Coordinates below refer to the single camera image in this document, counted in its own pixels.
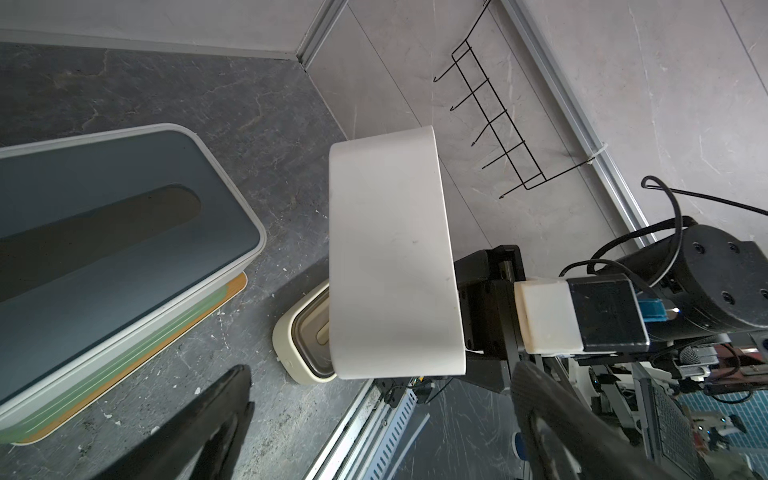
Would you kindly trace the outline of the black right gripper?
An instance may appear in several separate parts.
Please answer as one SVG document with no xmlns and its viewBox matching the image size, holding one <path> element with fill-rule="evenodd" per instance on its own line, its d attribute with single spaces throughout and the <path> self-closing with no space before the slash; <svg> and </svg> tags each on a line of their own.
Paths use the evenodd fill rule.
<svg viewBox="0 0 768 480">
<path fill-rule="evenodd" d="M 511 391 L 512 372 L 528 359 L 514 286 L 526 279 L 516 245 L 478 250 L 454 262 L 466 371 L 461 380 L 494 393 Z"/>
</svg>

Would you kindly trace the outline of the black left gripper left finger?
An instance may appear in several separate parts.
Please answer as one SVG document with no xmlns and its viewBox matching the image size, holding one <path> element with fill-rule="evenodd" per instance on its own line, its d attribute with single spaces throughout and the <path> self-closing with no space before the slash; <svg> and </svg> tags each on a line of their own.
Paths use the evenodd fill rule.
<svg viewBox="0 0 768 480">
<path fill-rule="evenodd" d="M 230 479 L 254 414 L 250 367 L 232 367 L 98 479 Z"/>
</svg>

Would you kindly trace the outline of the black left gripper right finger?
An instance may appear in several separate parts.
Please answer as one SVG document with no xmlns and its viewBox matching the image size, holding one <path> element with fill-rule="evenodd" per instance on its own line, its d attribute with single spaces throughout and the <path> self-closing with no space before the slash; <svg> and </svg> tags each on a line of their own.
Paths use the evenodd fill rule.
<svg viewBox="0 0 768 480">
<path fill-rule="evenodd" d="M 516 364 L 511 396 L 534 479 L 671 477 L 535 364 Z"/>
</svg>

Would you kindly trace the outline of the white tissue box bamboo lid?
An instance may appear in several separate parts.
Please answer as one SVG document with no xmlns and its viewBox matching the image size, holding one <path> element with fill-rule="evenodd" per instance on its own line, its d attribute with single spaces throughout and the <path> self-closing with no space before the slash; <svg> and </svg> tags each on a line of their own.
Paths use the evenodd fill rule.
<svg viewBox="0 0 768 480">
<path fill-rule="evenodd" d="M 330 354 L 339 378 L 465 373 L 432 127 L 331 147 L 329 293 Z"/>
</svg>

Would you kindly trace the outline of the mint green tissue box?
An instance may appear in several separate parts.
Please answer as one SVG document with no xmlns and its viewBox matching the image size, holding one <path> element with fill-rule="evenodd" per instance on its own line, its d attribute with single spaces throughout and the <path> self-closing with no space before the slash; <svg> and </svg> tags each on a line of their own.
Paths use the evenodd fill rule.
<svg viewBox="0 0 768 480">
<path fill-rule="evenodd" d="M 236 283 L 229 283 L 219 288 L 199 304 L 187 309 L 148 338 L 129 348 L 126 353 L 76 383 L 66 393 L 22 419 L 17 425 L 2 429 L 1 442 L 26 445 L 47 437 L 194 328 L 242 289 L 243 287 Z"/>
</svg>

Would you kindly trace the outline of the white tissue box grey lid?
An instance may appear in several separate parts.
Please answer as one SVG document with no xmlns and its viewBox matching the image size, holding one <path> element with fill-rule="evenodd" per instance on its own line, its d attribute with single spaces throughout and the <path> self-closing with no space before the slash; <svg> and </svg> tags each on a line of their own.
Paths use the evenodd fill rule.
<svg viewBox="0 0 768 480">
<path fill-rule="evenodd" d="M 244 289 L 266 241 L 185 127 L 3 148 L 1 430 L 219 288 Z"/>
</svg>

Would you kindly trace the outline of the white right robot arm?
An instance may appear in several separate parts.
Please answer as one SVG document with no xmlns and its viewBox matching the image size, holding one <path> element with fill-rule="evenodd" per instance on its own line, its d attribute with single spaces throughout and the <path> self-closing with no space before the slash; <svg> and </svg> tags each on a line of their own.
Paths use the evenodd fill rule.
<svg viewBox="0 0 768 480">
<path fill-rule="evenodd" d="M 565 266 L 553 279 L 529 277 L 515 245 L 480 250 L 456 261 L 467 383 L 510 389 L 522 361 L 574 357 L 581 366 L 646 362 L 710 395 L 748 384 L 738 352 L 687 362 L 687 350 L 730 347 L 736 334 L 767 328 L 767 258 L 752 241 L 683 214 L 679 191 L 655 176 L 669 219 L 629 233 L 659 240 L 617 260 L 608 248 Z"/>
</svg>

